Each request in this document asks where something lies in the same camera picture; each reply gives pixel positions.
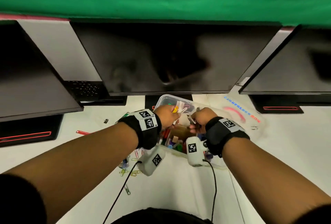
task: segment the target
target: white tabletop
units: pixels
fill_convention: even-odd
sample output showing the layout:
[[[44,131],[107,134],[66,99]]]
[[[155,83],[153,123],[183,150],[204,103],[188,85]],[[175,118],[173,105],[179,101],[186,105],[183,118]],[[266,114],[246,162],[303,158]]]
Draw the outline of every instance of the white tabletop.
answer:
[[[193,100],[217,108],[222,96],[193,95]],[[246,95],[242,98],[251,104]],[[0,148],[0,172],[80,137],[77,130],[94,132],[108,127],[126,112],[143,109],[144,104],[144,96],[129,96],[126,106],[87,106],[83,112],[65,114],[55,141]],[[299,115],[264,115],[268,126],[257,144],[331,195],[331,107],[303,110],[305,113]],[[126,178],[119,172],[119,168],[115,169],[58,223],[102,223]],[[243,219],[245,224],[264,223],[229,171],[216,169],[215,173],[218,193],[214,223],[242,224]],[[106,223],[148,207],[180,210],[203,219],[211,217],[213,173],[208,167],[189,166],[185,158],[167,153],[152,176],[131,176],[127,185],[131,195],[122,192]]]

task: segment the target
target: computer monitor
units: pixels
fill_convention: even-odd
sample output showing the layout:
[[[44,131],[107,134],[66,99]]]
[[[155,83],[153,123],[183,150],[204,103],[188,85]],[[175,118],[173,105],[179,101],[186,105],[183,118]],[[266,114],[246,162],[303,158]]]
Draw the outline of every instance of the computer monitor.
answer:
[[[227,93],[281,28],[123,19],[71,25],[112,96]]]
[[[18,22],[0,21],[0,49],[0,122],[83,110]]]
[[[299,26],[244,84],[240,93],[331,95],[330,66],[331,28]]]

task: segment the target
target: cable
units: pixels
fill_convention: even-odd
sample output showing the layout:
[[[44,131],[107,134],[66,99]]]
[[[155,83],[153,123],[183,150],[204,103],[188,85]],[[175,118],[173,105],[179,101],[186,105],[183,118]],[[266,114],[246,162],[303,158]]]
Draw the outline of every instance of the cable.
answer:
[[[213,174],[214,174],[214,180],[215,180],[215,195],[214,195],[213,211],[212,211],[212,222],[213,222],[213,217],[214,217],[214,206],[215,206],[215,199],[216,199],[216,194],[217,194],[216,176],[215,176],[215,171],[214,171],[214,168],[213,168],[212,164],[211,164],[208,160],[206,160],[206,159],[203,159],[203,161],[208,162],[209,166],[212,168],[212,170],[213,170]]]
[[[134,167],[135,167],[136,164],[138,164],[138,163],[142,163],[142,162],[141,162],[141,161],[137,161],[137,162],[134,164],[133,168],[132,168],[131,171],[129,172],[129,175],[127,176],[127,178],[126,178],[126,180],[125,180],[125,182],[124,182],[124,184],[123,184],[123,186],[122,186],[122,188],[121,188],[121,190],[120,190],[118,196],[116,197],[116,199],[115,199],[115,201],[114,201],[112,207],[110,208],[110,210],[109,210],[109,212],[108,212],[107,216],[105,217],[105,220],[104,220],[104,222],[103,222],[102,224],[105,224],[105,221],[106,221],[106,219],[108,218],[108,216],[109,216],[109,214],[110,214],[110,211],[113,209],[113,207],[114,207],[116,201],[118,200],[118,197],[121,195],[121,193],[122,193],[122,191],[123,191],[123,188],[124,188],[125,185],[126,185],[127,180],[129,179],[129,177],[130,177],[130,175],[131,175],[131,173],[132,173]]]

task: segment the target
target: hand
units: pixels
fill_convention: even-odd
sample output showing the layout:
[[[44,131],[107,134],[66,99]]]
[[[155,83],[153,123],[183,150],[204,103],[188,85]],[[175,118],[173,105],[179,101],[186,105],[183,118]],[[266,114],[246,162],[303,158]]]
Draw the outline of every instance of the hand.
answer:
[[[166,129],[168,127],[173,128],[173,122],[177,119],[179,119],[180,114],[179,113],[172,113],[172,111],[175,109],[176,106],[174,105],[161,105],[158,108],[154,110],[154,113],[159,116],[161,123],[162,123],[162,129]]]
[[[217,114],[208,107],[201,109],[192,114],[192,119],[196,121],[196,125],[190,125],[190,132],[192,133],[206,133],[205,125],[214,117],[217,117]]]

